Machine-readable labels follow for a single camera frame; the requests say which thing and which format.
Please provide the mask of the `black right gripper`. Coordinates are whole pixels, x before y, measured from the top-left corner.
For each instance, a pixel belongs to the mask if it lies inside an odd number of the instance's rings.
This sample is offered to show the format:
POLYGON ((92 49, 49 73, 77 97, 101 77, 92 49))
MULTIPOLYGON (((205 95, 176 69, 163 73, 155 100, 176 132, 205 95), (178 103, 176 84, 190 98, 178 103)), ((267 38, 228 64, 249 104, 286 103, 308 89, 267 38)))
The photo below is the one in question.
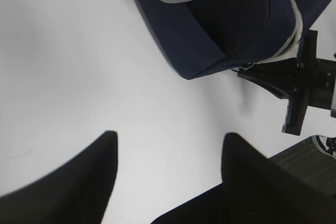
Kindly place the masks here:
POLYGON ((282 132, 301 134, 308 107, 331 110, 335 90, 335 61, 317 58, 318 32, 310 30, 295 58, 239 68, 237 76, 279 99, 288 99, 282 132))

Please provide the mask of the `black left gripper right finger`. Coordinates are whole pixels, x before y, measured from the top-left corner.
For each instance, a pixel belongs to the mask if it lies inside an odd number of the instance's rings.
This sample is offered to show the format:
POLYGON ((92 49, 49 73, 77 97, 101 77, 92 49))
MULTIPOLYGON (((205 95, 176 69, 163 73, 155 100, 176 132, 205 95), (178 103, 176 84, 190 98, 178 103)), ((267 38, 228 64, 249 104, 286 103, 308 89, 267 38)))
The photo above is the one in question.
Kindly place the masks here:
POLYGON ((335 223, 335 198, 301 182, 237 133, 223 141, 222 183, 154 223, 335 223))

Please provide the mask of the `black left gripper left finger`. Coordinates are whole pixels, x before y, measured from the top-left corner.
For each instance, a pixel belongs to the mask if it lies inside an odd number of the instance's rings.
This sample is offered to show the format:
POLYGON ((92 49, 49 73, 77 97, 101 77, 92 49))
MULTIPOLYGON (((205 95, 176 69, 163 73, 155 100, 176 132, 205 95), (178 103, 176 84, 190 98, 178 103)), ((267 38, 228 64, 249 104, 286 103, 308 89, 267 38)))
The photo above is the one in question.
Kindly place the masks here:
POLYGON ((101 223, 118 171, 118 135, 106 131, 45 177, 1 197, 1 223, 101 223))

